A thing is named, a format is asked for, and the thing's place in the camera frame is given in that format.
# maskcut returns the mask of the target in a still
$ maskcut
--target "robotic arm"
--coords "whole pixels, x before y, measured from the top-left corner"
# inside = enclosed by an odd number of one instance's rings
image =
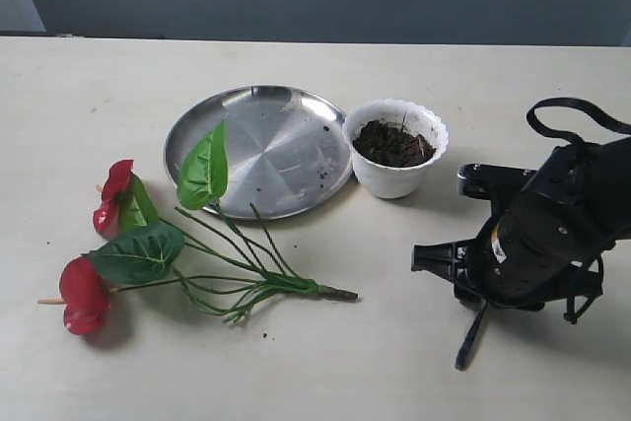
[[[602,295],[602,253],[631,238],[631,137],[585,142],[541,123],[535,112],[544,107],[577,109],[608,130],[631,135],[631,125],[592,103],[553,98],[531,108],[526,120],[540,135],[568,145],[556,147],[538,171],[461,167],[460,194],[490,201],[491,217],[474,239],[415,246],[412,255],[412,271],[449,281],[464,303],[484,302],[456,359],[459,370],[488,305],[540,311],[545,303],[566,300],[564,318],[575,324]],[[578,296],[586,300],[576,309]]]

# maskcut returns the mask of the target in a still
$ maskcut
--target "round plate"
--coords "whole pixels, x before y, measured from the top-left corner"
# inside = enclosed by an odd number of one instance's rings
[[[173,183],[188,152],[222,118],[229,183],[221,204],[234,219],[255,219],[250,202],[263,219],[307,211],[335,194],[352,173],[341,110],[306,91],[252,86],[213,96],[175,123],[165,147]]]

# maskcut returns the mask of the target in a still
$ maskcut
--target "white flower pot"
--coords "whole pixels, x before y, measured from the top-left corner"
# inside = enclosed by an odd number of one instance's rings
[[[436,152],[425,163],[415,167],[392,168],[364,158],[353,146],[362,128],[372,120],[404,126],[412,135],[421,134]],[[344,120],[344,138],[351,149],[353,171],[357,180],[371,194],[382,199],[395,199],[410,194],[423,181],[423,175],[447,151],[449,133],[445,124],[432,111],[409,101],[376,100],[360,105]]]

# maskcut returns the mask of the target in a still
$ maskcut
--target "dark soil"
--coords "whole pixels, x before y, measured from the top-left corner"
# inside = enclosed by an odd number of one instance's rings
[[[364,158],[386,167],[415,167],[436,153],[425,137],[415,137],[403,127],[393,127],[377,120],[368,122],[353,146]]]

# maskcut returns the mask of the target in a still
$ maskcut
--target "label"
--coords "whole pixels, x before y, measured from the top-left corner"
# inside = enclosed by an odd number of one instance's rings
[[[497,262],[504,263],[507,256],[504,253],[502,245],[500,244],[500,239],[497,237],[497,228],[499,225],[500,224],[498,223],[498,225],[495,226],[493,232],[491,233],[491,248],[493,249],[493,254],[495,255],[495,259],[497,260]]]

